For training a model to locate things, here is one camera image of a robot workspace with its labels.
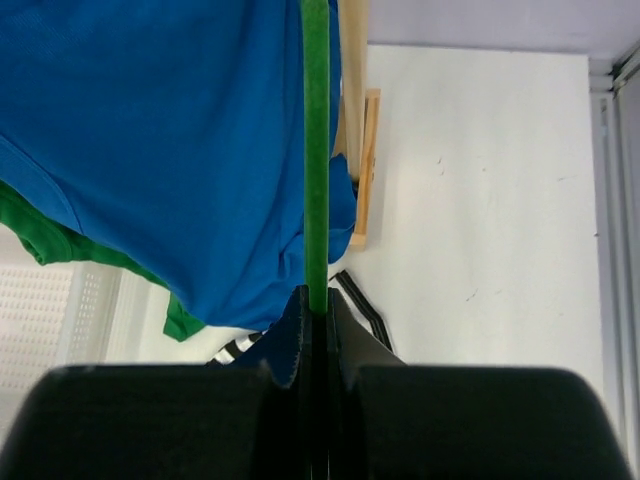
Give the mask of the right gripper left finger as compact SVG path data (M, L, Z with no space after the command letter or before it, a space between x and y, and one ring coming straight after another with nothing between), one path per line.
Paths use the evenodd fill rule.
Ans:
M299 433L305 288L235 363L46 373L10 431L14 479L307 479Z

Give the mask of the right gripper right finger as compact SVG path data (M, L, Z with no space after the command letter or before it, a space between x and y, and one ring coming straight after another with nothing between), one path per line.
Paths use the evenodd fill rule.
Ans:
M331 291L336 479L628 479L588 383L557 368L406 364Z

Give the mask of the green tank top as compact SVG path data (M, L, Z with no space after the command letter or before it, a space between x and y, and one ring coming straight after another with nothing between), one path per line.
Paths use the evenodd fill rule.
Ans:
M163 333L184 342L205 328L181 303L170 279L172 256L151 238L136 239L123 251L85 236L74 224L75 212L54 185L20 192L1 183L1 224L19 240L41 266L56 263L94 262L118 267L170 291Z

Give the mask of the blue tank top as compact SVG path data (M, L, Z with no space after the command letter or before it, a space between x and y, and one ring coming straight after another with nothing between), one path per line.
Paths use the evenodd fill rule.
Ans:
M206 326L256 342L303 282L298 1L5 1L1 183L172 256Z

